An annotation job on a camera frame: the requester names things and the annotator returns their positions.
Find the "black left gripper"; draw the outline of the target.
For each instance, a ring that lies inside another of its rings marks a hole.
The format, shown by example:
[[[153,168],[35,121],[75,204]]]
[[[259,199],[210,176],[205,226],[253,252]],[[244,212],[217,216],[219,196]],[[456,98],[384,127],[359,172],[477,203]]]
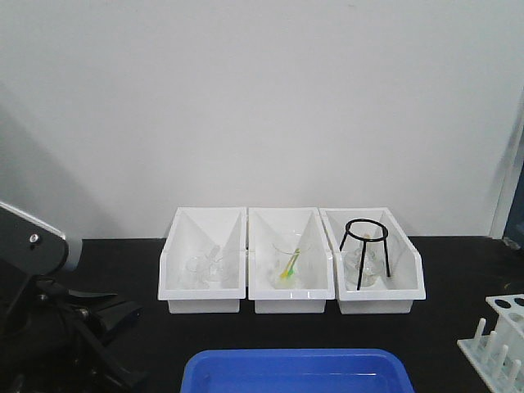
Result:
[[[138,321],[142,306],[116,293],[76,291],[38,278],[26,325],[16,334],[24,385],[142,389],[147,372],[129,371],[106,349]]]

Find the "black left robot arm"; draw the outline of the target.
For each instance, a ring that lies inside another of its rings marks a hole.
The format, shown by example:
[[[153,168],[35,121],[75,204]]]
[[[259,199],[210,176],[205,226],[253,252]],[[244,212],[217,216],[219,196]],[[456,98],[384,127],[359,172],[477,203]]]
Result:
[[[107,348],[140,310],[115,293],[75,291],[2,262],[1,390],[143,391],[149,374]]]

